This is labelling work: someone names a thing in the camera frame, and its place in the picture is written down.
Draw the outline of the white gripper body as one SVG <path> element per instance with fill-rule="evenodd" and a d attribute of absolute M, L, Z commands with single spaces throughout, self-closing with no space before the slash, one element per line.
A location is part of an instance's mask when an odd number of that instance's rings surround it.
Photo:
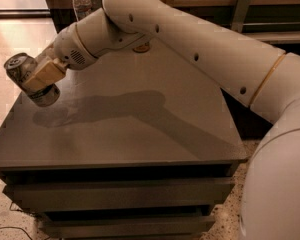
<path fill-rule="evenodd" d="M 56 36 L 53 48 L 55 56 L 72 70 L 83 70 L 97 61 L 82 43 L 76 23 L 63 29 Z"/>

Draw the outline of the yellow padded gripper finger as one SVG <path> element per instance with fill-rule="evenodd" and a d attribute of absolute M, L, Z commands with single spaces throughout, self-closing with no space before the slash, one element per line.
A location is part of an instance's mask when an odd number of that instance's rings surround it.
<path fill-rule="evenodd" d="M 35 60 L 40 63 L 43 59 L 53 60 L 54 58 L 54 44 L 50 43 L 39 55 L 36 56 Z"/>
<path fill-rule="evenodd" d="M 31 92 L 45 89 L 62 80 L 66 76 L 67 67 L 68 65 L 58 58 L 44 58 L 26 78 L 23 86 Z"/>

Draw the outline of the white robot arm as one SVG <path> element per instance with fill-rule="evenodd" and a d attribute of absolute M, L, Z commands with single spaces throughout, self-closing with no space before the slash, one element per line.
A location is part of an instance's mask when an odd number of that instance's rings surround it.
<path fill-rule="evenodd" d="M 300 56 L 174 9 L 160 0 L 102 0 L 62 30 L 27 75 L 42 90 L 67 69 L 157 38 L 272 123 L 250 160 L 239 240 L 300 240 Z"/>

